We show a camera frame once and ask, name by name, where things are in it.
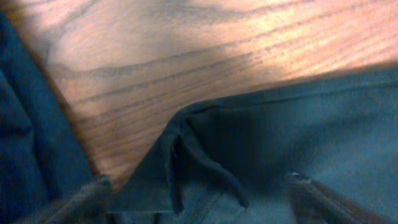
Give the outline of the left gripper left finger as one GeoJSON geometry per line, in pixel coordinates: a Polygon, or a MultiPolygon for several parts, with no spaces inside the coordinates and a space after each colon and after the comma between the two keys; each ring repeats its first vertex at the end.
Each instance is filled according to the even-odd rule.
{"type": "Polygon", "coordinates": [[[18,224],[106,224],[106,204],[111,195],[111,183],[101,175],[75,193],[21,218],[18,224]]]}

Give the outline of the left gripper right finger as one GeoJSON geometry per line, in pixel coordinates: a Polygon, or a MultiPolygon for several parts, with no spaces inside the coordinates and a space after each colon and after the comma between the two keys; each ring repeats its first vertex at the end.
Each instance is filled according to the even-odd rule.
{"type": "Polygon", "coordinates": [[[360,207],[306,175],[288,173],[285,181],[298,224],[386,224],[382,215],[360,207]]]}

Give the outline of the black t-shirt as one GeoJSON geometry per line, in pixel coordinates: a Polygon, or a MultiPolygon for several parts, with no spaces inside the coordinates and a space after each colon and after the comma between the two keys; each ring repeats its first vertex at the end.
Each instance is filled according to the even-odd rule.
{"type": "Polygon", "coordinates": [[[397,222],[397,68],[178,111],[109,204],[117,223],[296,223],[297,172],[397,222]]]}

